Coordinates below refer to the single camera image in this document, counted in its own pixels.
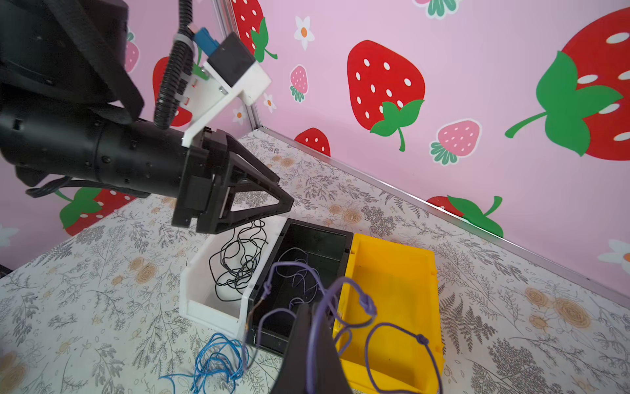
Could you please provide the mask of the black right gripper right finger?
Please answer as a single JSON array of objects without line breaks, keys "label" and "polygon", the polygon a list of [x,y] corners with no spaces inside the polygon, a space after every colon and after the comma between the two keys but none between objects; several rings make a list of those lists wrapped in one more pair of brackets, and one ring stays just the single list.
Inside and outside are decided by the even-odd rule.
[{"label": "black right gripper right finger", "polygon": [[311,393],[348,393],[353,391],[346,379],[341,361],[333,342],[328,317],[324,315],[316,341],[315,361],[311,362],[314,387]]}]

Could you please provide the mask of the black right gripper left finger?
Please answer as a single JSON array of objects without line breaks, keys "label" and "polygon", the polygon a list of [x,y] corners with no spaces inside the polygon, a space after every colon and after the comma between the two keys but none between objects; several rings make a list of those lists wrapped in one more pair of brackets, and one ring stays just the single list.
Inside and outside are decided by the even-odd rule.
[{"label": "black right gripper left finger", "polygon": [[296,313],[296,320],[290,333],[282,367],[270,394],[306,393],[307,353],[312,308],[301,305]]}]

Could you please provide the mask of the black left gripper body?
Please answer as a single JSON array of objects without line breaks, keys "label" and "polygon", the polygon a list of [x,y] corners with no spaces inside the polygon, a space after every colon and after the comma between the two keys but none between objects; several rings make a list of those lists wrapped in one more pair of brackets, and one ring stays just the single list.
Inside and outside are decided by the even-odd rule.
[{"label": "black left gripper body", "polygon": [[222,215],[221,185],[229,159],[227,134],[208,127],[195,136],[187,149],[172,225],[188,228],[196,221],[197,233],[218,234]]}]

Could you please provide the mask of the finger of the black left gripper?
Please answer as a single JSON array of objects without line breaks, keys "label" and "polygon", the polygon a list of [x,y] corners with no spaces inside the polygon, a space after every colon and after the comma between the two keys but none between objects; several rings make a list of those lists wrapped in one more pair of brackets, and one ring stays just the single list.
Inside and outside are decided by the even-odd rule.
[{"label": "finger of the black left gripper", "polygon": [[[233,210],[233,205],[237,195],[246,193],[263,193],[273,198],[277,203],[273,205],[260,205],[254,208],[245,208],[241,210]],[[248,190],[248,191],[230,190],[226,195],[222,212],[216,222],[216,234],[238,228],[247,223],[251,223],[264,218],[269,218],[283,213],[289,213],[293,207],[295,199],[284,190]]]},{"label": "finger of the black left gripper", "polygon": [[278,202],[294,202],[280,187],[280,177],[260,161],[232,135],[226,133],[225,164],[226,202],[233,202],[239,193],[262,191]]}]

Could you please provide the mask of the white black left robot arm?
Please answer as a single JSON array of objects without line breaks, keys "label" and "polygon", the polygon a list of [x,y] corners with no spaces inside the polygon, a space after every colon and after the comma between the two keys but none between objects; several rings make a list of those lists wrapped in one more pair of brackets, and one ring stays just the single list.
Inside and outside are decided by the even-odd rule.
[{"label": "white black left robot arm", "polygon": [[235,99],[253,104],[271,81],[237,34],[218,42],[179,26],[152,121],[125,69],[123,1],[1,4],[1,153],[33,198],[64,187],[172,197],[172,224],[219,234],[288,213],[275,172],[209,127]]}]

